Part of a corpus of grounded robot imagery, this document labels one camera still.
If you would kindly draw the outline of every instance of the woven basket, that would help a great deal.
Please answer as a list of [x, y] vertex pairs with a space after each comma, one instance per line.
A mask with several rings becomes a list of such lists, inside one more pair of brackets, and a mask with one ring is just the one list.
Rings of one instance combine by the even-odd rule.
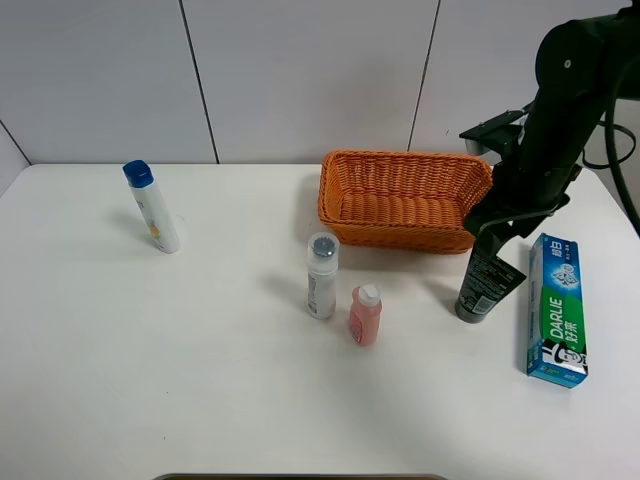
[[322, 164], [318, 215], [347, 245], [463, 253], [462, 227], [491, 187], [477, 157], [448, 153], [338, 150]]

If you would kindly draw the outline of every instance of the white cap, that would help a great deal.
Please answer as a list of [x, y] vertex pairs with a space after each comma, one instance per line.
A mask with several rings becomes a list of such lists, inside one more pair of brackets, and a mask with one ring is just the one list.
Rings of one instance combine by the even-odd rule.
[[358, 298], [365, 307], [375, 307], [380, 303], [380, 290], [375, 285], [363, 285], [358, 288]]
[[333, 273], [338, 269], [338, 250], [340, 242], [335, 235], [326, 232], [316, 233], [309, 239], [307, 265], [315, 273]]

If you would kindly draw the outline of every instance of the tube cap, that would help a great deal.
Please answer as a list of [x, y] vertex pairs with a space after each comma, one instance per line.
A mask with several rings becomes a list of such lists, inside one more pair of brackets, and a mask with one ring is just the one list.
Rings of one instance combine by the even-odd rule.
[[375, 307], [380, 303], [380, 290], [375, 285], [363, 285], [358, 288], [358, 299], [365, 307]]
[[307, 265], [316, 273], [333, 273], [338, 269], [338, 250], [340, 242], [335, 235], [326, 232], [316, 233], [309, 239], [307, 247]]
[[133, 188], [143, 188], [153, 183], [153, 174], [149, 165], [142, 160], [134, 160], [122, 167], [129, 185]]

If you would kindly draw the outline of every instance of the pink bottle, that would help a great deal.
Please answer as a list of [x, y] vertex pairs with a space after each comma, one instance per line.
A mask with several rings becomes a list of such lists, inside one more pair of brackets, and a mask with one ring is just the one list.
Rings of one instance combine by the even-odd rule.
[[371, 345], [378, 337], [382, 301], [375, 285], [363, 285], [353, 289], [353, 304], [349, 314], [349, 329], [360, 345]]

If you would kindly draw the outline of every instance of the blue bottle cap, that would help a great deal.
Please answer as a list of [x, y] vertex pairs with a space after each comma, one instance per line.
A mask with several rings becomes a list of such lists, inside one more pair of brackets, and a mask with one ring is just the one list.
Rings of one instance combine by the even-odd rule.
[[122, 167], [129, 185], [133, 188], [143, 188], [153, 183], [153, 174], [149, 165], [142, 160], [134, 160]]

